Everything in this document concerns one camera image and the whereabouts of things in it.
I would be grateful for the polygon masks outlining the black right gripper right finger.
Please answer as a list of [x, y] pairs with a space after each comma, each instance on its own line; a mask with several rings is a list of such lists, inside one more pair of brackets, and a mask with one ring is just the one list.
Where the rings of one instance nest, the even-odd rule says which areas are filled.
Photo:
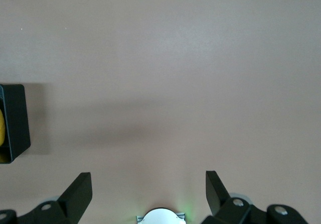
[[272, 204], [266, 211], [231, 197], [216, 171], [206, 171], [206, 199], [211, 211], [202, 223], [307, 223], [294, 208]]

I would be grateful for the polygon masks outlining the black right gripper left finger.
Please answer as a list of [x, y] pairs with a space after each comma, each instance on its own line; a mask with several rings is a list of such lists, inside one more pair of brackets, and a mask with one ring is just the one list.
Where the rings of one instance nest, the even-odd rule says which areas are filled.
[[82, 172], [57, 200], [45, 201], [21, 216], [13, 209], [1, 210], [1, 223], [78, 223], [91, 200], [91, 173]]

